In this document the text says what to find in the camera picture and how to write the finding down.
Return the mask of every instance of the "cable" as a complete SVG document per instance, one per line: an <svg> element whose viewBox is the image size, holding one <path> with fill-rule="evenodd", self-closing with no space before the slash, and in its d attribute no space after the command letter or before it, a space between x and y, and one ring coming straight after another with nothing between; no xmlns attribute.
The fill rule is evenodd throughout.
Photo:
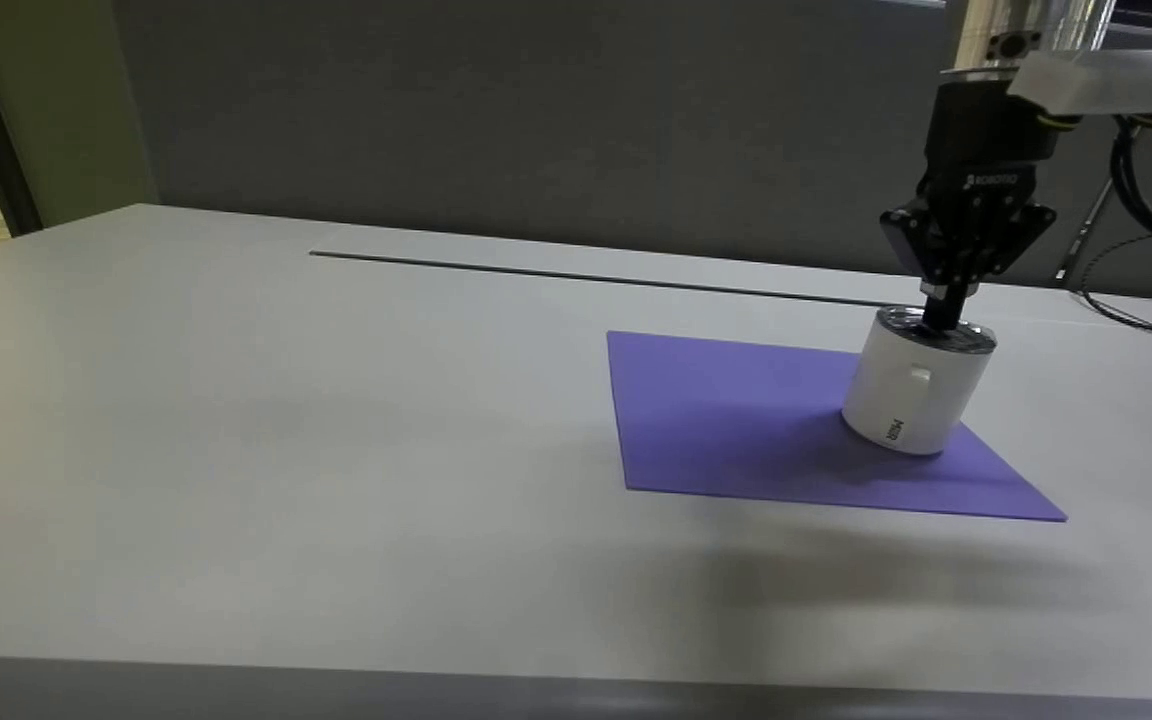
<svg viewBox="0 0 1152 720"><path fill-rule="evenodd" d="M454 270L454 271L493 271L493 278L544 278L571 285L627 285L627 288L674 288L674 293L717 293L717 298L759 298L759 302L805 302L805 305L856 305L856 307L899 307L893 302L867 298L816 298L816 293L757 293L724 285L674 285L674 281L636 281L636 278L594 278L594 271L549 271L549 270L503 270L503 265L454 265L454 262L418 262L418 257L369 257L369 254L310 254L320 262L361 262L361 265L410 265L410 270Z"/></svg>
<svg viewBox="0 0 1152 720"><path fill-rule="evenodd" d="M1129 235L1129 239L1110 246L1102 257L1087 262L1087 270L1082 271L1076 285L1068 285L1068 293L1082 298L1093 312L1102 312L1102 316L1110 316L1110 321L1118 321L1118 324L1124 324L1124 328L1152 333L1152 321L1143 321L1143 316L1137 316L1137 312L1124 312L1124 307L1093 298L1093 288L1087 288L1093 278L1095 278L1095 270L1102 270L1110 257L1120 257L1124 247L1137 247L1137 246L1152 246L1152 235Z"/></svg>
<svg viewBox="0 0 1152 720"><path fill-rule="evenodd" d="M1148 127L1148 119L1120 115L1118 123L1120 123L1120 135L1110 154L1110 177L1113 177L1113 187L1124 199L1129 215L1152 233L1152 205L1143 199L1141 177L1137 177L1137 135L1141 135L1141 127Z"/></svg>

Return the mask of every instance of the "table surface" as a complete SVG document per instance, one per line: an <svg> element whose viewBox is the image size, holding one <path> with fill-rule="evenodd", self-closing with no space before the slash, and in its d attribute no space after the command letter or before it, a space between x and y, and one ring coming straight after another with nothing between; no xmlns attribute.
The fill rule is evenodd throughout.
<svg viewBox="0 0 1152 720"><path fill-rule="evenodd" d="M1071 524L636 497L613 328L856 351L871 312L310 254L915 302L179 210L0 246L0 656L1152 701L1152 335L971 302L968 426Z"/></svg>

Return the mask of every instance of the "gray wall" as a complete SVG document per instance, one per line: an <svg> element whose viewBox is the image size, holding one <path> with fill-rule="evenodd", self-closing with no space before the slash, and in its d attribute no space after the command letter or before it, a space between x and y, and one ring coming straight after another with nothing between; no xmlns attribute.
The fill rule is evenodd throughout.
<svg viewBox="0 0 1152 720"><path fill-rule="evenodd" d="M895 270L961 4L115 0L159 195L369 224ZM1063 224L1110 123L1046 170ZM1104 239L1134 233L1120 215ZM1152 293L1152 254L1104 271Z"/></svg>

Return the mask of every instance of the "purple cloth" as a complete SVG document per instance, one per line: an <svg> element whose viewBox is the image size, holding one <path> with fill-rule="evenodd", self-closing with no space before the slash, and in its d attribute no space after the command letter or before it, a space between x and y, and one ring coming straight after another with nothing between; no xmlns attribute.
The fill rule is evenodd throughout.
<svg viewBox="0 0 1152 720"><path fill-rule="evenodd" d="M1063 524L961 428L931 460L850 433L850 351L608 335L625 487Z"/></svg>

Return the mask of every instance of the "white cylinder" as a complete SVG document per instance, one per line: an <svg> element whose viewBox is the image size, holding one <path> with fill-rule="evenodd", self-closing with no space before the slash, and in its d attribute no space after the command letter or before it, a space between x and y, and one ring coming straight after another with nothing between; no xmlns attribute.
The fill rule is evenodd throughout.
<svg viewBox="0 0 1152 720"><path fill-rule="evenodd" d="M993 347L976 324L931 340L913 307L885 307L854 375L850 428L906 458L943 452Z"/></svg>

